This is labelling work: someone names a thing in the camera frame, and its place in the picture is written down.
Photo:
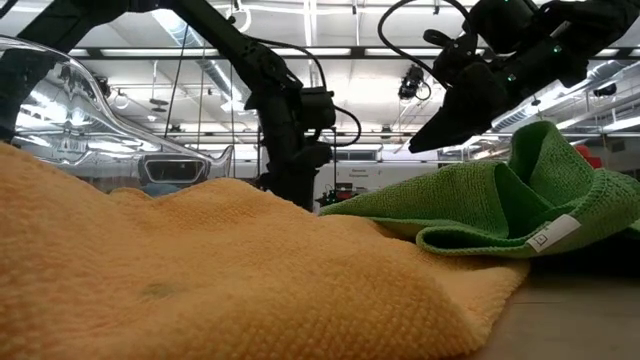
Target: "green towel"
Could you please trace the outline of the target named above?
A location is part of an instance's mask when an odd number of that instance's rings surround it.
[[[514,135],[508,164],[448,166],[323,209],[329,214],[370,218],[438,254],[528,258],[622,231],[640,239],[640,183],[594,170],[555,125],[537,122]]]

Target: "microfiber cloth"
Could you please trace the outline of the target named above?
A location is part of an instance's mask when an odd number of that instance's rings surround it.
[[[0,163],[0,359],[449,357],[527,273],[237,180],[107,195],[6,145]]]
[[[367,217],[444,255],[529,258],[640,230],[640,184],[594,170],[549,122],[521,128],[512,157],[448,166],[322,214]]]

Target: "yellow towel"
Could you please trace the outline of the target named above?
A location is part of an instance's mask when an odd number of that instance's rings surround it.
[[[432,255],[235,180],[151,199],[5,145],[0,164],[0,359],[464,354],[528,268]]]

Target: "towel label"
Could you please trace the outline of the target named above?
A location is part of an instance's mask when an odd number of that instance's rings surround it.
[[[531,239],[527,241],[536,251],[542,252],[549,246],[564,239],[567,235],[576,231],[580,227],[578,220],[569,215],[562,215],[551,224],[545,226]]]

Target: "table surface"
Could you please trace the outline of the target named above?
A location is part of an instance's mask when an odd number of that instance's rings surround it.
[[[640,359],[640,281],[534,274],[469,360]]]

